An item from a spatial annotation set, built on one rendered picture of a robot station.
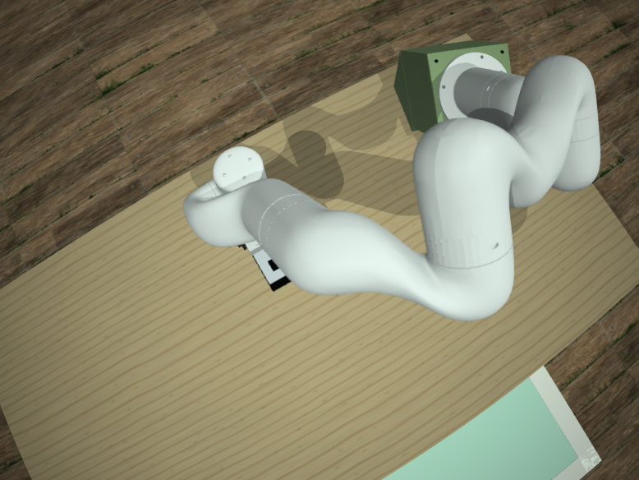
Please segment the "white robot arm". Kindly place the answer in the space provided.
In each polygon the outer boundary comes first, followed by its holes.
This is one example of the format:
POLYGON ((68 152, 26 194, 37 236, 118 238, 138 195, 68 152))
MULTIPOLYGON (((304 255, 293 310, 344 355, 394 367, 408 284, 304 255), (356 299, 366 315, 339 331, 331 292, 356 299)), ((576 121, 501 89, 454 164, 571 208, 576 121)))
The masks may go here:
POLYGON ((551 187, 581 190, 600 169, 587 66, 557 55, 526 77, 506 73, 490 55, 470 52, 439 79, 448 120, 423 134, 412 160, 427 253, 364 215, 328 210, 266 178, 259 154, 244 146, 225 150, 214 177, 186 197, 186 220, 210 245, 246 244, 252 256, 264 249, 308 293, 383 293, 455 321, 492 316, 513 289, 509 207, 534 205, 551 187))

